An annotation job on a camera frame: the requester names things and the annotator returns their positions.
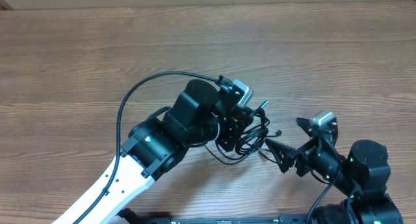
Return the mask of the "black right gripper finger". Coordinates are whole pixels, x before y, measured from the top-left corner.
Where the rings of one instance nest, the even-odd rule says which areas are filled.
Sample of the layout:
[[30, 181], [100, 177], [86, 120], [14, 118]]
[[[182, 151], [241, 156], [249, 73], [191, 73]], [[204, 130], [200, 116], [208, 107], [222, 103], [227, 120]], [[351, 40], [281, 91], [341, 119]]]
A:
[[286, 173], [294, 165], [295, 157], [293, 153], [296, 149], [269, 138], [265, 140], [265, 143], [274, 155], [280, 171]]
[[297, 118], [296, 123], [307, 135], [312, 135], [313, 127], [309, 119]]

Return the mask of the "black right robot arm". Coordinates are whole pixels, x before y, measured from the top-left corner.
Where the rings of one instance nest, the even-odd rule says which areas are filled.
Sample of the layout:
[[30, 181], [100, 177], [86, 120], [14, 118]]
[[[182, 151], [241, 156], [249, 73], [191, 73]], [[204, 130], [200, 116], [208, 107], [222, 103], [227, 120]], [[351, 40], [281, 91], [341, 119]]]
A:
[[309, 140], [295, 149], [265, 141], [282, 173], [296, 168], [299, 177], [311, 173], [327, 184], [304, 223], [403, 223], [401, 213], [387, 194], [391, 168], [386, 146], [372, 140], [353, 143], [348, 156], [335, 149], [338, 122], [332, 112], [312, 119], [297, 118]]

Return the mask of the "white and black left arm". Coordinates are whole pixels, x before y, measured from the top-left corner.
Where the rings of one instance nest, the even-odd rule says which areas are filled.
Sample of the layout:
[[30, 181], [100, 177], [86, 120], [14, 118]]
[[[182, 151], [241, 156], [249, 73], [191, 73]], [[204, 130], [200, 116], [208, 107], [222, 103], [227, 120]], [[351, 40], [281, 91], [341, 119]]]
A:
[[164, 107], [131, 129], [93, 185], [56, 223], [110, 223], [136, 196], [178, 165], [188, 149], [210, 141], [231, 151], [253, 121], [246, 105], [254, 91], [220, 77], [214, 85], [188, 82], [173, 107]]

